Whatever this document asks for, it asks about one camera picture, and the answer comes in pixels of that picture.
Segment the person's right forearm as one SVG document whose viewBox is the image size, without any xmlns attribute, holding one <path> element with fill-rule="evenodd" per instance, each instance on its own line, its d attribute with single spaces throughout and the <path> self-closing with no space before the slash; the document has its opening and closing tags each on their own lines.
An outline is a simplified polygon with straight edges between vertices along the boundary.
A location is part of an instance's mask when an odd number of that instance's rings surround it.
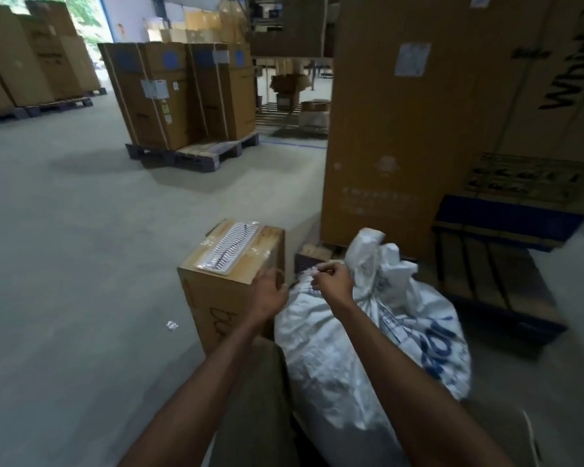
<svg viewBox="0 0 584 467">
<path fill-rule="evenodd" d="M 412 467 L 514 467 L 452 395 L 384 336 L 353 300 L 328 304 Z"/>
</svg>

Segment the wooden pallet block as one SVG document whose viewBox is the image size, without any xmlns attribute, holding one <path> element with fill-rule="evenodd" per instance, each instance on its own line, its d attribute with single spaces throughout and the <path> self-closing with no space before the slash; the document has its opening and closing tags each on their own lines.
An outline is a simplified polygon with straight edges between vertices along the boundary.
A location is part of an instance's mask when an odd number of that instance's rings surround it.
<svg viewBox="0 0 584 467">
<path fill-rule="evenodd" d="M 304 243 L 294 256 L 294 272 L 300 274 L 320 263 L 331 260 L 342 260 L 347 248 L 325 243 Z"/>
</svg>

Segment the wrapped brown box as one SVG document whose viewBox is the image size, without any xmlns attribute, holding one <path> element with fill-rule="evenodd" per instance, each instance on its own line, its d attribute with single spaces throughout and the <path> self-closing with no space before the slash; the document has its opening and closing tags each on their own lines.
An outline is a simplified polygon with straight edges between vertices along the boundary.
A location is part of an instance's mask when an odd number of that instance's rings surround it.
<svg viewBox="0 0 584 467">
<path fill-rule="evenodd" d="M 310 100 L 301 102 L 298 126 L 301 130 L 327 134 L 330 123 L 330 100 Z"/>
</svg>

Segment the open cardboard box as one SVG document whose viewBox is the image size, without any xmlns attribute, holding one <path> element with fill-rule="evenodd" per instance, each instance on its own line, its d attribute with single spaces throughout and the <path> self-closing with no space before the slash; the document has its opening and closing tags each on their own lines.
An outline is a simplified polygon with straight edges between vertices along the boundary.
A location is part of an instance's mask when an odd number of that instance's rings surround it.
<svg viewBox="0 0 584 467">
<path fill-rule="evenodd" d="M 286 74 L 272 77 L 270 87 L 276 93 L 278 111 L 294 111 L 299 104 L 300 93 L 311 86 L 307 75 Z"/>
</svg>

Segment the row of large cardboard boxes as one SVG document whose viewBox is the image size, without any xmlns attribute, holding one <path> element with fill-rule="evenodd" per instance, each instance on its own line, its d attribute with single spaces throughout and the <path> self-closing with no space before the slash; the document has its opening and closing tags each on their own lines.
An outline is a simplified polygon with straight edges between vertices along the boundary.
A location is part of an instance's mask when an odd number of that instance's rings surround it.
<svg viewBox="0 0 584 467">
<path fill-rule="evenodd" d="M 105 95 L 85 40 L 64 2 L 0 4 L 0 121 L 92 106 Z"/>
</svg>

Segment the huge brown cardboard box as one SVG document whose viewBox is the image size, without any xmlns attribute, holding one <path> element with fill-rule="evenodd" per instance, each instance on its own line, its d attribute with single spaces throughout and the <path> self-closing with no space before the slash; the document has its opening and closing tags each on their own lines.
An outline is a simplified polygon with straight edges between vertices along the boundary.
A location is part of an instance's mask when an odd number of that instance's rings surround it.
<svg viewBox="0 0 584 467">
<path fill-rule="evenodd" d="M 427 250 L 456 167 L 483 135 L 506 16 L 524 0 L 340 0 L 320 239 L 363 228 Z"/>
</svg>

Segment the huge printed cardboard box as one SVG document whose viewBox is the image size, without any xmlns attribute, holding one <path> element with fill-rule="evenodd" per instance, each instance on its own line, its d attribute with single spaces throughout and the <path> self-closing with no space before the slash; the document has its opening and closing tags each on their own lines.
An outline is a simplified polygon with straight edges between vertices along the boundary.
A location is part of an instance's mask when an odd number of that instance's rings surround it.
<svg viewBox="0 0 584 467">
<path fill-rule="evenodd" d="M 584 0 L 554 0 L 489 164 L 584 164 Z"/>
</svg>

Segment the clear plastic packet of parts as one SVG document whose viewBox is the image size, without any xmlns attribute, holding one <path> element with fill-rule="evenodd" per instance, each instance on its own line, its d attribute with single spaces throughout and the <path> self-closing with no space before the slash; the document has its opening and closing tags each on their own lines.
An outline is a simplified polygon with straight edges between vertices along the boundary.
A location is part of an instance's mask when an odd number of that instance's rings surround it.
<svg viewBox="0 0 584 467">
<path fill-rule="evenodd" d="M 209 235 L 194 268 L 211 274 L 228 275 L 261 230 L 258 222 L 234 222 L 221 234 Z"/>
</svg>

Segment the person's left forearm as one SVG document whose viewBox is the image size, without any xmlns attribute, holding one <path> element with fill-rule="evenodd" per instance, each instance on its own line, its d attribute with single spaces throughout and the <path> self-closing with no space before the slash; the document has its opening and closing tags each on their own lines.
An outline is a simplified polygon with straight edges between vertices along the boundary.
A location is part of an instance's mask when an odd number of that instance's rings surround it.
<svg viewBox="0 0 584 467">
<path fill-rule="evenodd" d="M 245 316 L 153 416 L 117 467 L 201 467 L 264 322 L 259 314 Z"/>
</svg>

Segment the person's olive trousers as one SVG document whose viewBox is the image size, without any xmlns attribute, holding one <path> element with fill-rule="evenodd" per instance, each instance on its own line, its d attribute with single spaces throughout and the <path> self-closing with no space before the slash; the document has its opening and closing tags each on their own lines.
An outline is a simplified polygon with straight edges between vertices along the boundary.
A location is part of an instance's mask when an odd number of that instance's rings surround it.
<svg viewBox="0 0 584 467">
<path fill-rule="evenodd" d="M 284 354 L 257 337 L 218 426 L 209 467 L 300 467 Z"/>
</svg>

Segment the white woven sack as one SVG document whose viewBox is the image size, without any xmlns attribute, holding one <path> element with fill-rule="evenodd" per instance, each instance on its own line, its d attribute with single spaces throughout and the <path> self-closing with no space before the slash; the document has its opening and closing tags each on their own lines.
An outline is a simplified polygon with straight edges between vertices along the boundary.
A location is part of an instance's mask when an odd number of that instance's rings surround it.
<svg viewBox="0 0 584 467">
<path fill-rule="evenodd" d="M 455 307 L 418 282 L 418 265 L 400 258 L 385 234 L 361 229 L 344 263 L 363 313 L 456 400 L 467 397 L 471 357 Z M 366 372 L 311 270 L 299 276 L 274 323 L 296 408 L 330 467 L 410 467 Z"/>
</svg>

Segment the small brown cardboard box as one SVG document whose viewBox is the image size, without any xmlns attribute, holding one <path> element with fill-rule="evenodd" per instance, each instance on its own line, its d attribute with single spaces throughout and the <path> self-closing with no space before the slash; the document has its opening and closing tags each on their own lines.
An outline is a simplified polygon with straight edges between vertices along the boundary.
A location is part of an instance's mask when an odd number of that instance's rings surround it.
<svg viewBox="0 0 584 467">
<path fill-rule="evenodd" d="M 226 230 L 234 219 L 224 219 L 206 235 Z M 199 246 L 178 267 L 180 283 L 192 313 L 205 355 L 209 355 L 230 334 L 245 313 L 251 283 L 257 272 L 271 267 L 286 270 L 285 230 L 262 225 L 243 256 L 228 275 L 211 274 L 194 268 L 205 246 Z"/>
</svg>

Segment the stack of background cardboard boxes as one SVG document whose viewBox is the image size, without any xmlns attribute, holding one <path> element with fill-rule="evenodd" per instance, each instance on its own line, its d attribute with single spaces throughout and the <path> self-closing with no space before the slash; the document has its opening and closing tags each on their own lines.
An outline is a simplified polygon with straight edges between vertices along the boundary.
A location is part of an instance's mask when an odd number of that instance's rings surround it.
<svg viewBox="0 0 584 467">
<path fill-rule="evenodd" d="M 247 43 L 249 22 L 238 0 L 222 0 L 215 11 L 182 7 L 183 17 L 144 19 L 149 41 L 163 43 Z"/>
</svg>

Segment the tall strapped cardboard box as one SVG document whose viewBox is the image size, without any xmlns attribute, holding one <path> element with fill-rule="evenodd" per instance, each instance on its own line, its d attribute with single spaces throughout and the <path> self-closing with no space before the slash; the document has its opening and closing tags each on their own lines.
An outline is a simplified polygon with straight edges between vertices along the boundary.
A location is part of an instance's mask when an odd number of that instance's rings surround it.
<svg viewBox="0 0 584 467">
<path fill-rule="evenodd" d="M 144 148 L 188 146 L 189 88 L 183 43 L 99 43 L 131 142 Z"/>
<path fill-rule="evenodd" d="M 255 130 L 255 69 L 247 43 L 190 43 L 198 112 L 208 138 L 241 140 Z"/>
</svg>

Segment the dark wooden pallet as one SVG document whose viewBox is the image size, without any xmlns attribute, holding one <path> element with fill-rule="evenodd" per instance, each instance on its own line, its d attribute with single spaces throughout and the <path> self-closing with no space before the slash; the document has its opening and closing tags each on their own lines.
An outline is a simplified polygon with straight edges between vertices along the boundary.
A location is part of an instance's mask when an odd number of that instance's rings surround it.
<svg viewBox="0 0 584 467">
<path fill-rule="evenodd" d="M 241 157 L 245 149 L 259 144 L 259 133 L 254 131 L 240 140 L 200 141 L 178 150 L 150 148 L 129 143 L 125 144 L 125 148 L 129 158 L 135 161 L 156 162 L 166 167 L 212 173 L 219 170 L 223 161 Z"/>
</svg>

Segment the person's left hand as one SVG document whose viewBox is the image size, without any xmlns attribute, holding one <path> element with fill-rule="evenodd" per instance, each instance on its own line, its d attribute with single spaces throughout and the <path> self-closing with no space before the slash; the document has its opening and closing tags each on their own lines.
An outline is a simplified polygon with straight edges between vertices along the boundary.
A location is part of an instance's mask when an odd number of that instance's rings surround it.
<svg viewBox="0 0 584 467">
<path fill-rule="evenodd" d="M 243 318 L 243 325 L 258 328 L 265 322 L 273 319 L 285 307 L 289 289 L 274 287 L 270 282 L 262 279 L 262 271 L 257 272 L 249 292 L 249 299 Z"/>
</svg>

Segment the person's right hand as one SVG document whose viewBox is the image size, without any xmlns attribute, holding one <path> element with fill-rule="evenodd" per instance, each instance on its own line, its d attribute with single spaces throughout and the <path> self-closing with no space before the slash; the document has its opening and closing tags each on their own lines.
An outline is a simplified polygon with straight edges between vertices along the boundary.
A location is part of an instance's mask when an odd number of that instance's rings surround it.
<svg viewBox="0 0 584 467">
<path fill-rule="evenodd" d="M 336 318 L 356 306 L 352 293 L 354 282 L 345 263 L 321 263 L 312 271 L 311 287 L 319 291 Z"/>
</svg>

